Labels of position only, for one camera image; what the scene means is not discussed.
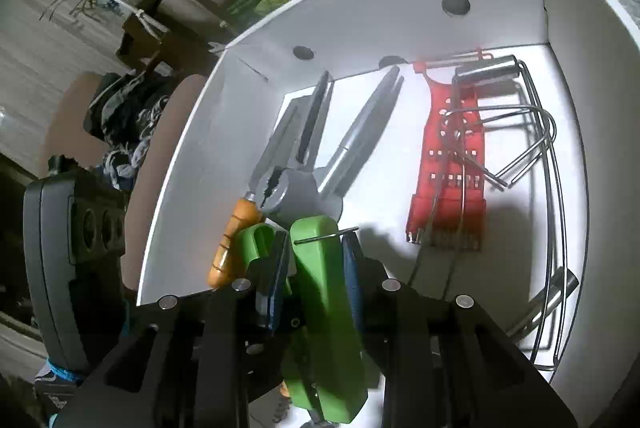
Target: red plastic part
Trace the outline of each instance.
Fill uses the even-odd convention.
[[[433,198],[436,193],[436,177],[440,172],[444,177],[438,204],[433,220],[431,244],[437,247],[454,247],[454,234],[458,228],[462,211],[462,166],[448,153],[449,147],[442,133],[453,133],[460,129],[465,119],[464,145],[468,155],[474,156],[484,166],[484,127],[478,123],[478,112],[453,114],[446,124],[442,115],[451,110],[451,85],[442,84],[431,79],[427,73],[427,64],[414,62],[414,71],[423,74],[431,90],[431,112],[424,126],[422,140],[422,157],[420,173],[415,195],[411,201],[409,218],[406,223],[407,239],[422,236],[428,223]],[[478,106],[478,98],[474,88],[467,88],[460,93],[462,108]],[[484,175],[470,163],[465,164],[466,199],[463,222],[463,247],[480,249],[486,201],[484,199]]]

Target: metal screw head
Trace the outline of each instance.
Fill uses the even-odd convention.
[[[456,296],[456,303],[458,307],[462,307],[463,309],[470,309],[474,306],[474,299],[471,296],[467,296],[466,294],[461,294]]]
[[[264,345],[261,343],[255,343],[246,347],[246,353],[249,354],[249,356],[257,356],[258,354],[261,354],[263,350]]]
[[[246,291],[251,287],[251,282],[246,278],[238,278],[231,284],[236,291]]]
[[[173,309],[177,304],[178,299],[172,294],[167,294],[158,300],[158,305],[163,311]]]
[[[385,291],[388,291],[390,293],[392,292],[396,292],[399,291],[401,287],[401,284],[398,280],[394,280],[393,278],[387,278],[385,281],[383,281],[382,283],[382,288]]]

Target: black device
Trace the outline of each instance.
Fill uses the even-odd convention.
[[[471,297],[420,296],[363,257],[348,234],[362,346],[386,378],[383,428],[577,426]],[[137,307],[130,335],[80,386],[56,428],[248,427],[248,403],[282,382],[283,354],[305,325],[295,295],[274,301],[275,324],[258,312],[260,289],[286,270],[271,259],[283,251],[252,261],[244,279],[216,291]],[[248,350],[257,344],[261,351]]]
[[[24,195],[24,255],[49,361],[88,375],[118,342],[126,318],[120,275],[124,196],[75,162]]]

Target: clothes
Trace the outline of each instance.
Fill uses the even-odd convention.
[[[131,191],[162,110],[178,82],[154,73],[106,74],[84,118],[84,129],[111,149],[95,171]]]

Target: white cardboard box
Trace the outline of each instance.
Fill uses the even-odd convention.
[[[376,69],[384,56],[414,61],[478,48],[495,56],[513,53],[529,66],[543,106],[558,121],[569,267],[580,287],[575,316],[578,293],[570,300],[565,350],[552,384],[584,426],[611,399],[640,347],[640,32],[616,0],[469,0],[471,10],[462,17],[444,13],[441,1],[293,0],[235,39],[209,77],[169,167],[138,303],[207,288],[215,246],[283,103],[314,85],[322,71],[342,81],[336,83],[319,165],[382,73],[353,76]],[[312,49],[314,58],[295,58],[298,45]],[[368,229],[369,240],[361,236],[365,255],[373,252],[406,280],[415,249],[404,243],[404,220],[430,95],[409,66],[402,73],[394,114],[345,197],[340,225]],[[446,80],[451,72],[439,75]],[[524,144],[515,134],[489,137],[490,168]],[[507,196],[486,186],[488,239],[482,253],[463,261],[454,285],[460,292],[471,289],[467,293],[502,326],[516,313],[514,297],[526,302],[542,287],[540,176],[534,170],[528,183],[521,181]],[[508,212],[492,220],[492,209]],[[513,210],[526,220],[514,224]],[[522,249],[529,259],[519,263],[513,253]],[[384,259],[386,251],[397,254],[395,263]],[[432,257],[418,290],[437,293],[446,263],[444,255]],[[549,357],[543,351],[539,362]],[[370,417],[361,421],[375,426]]]

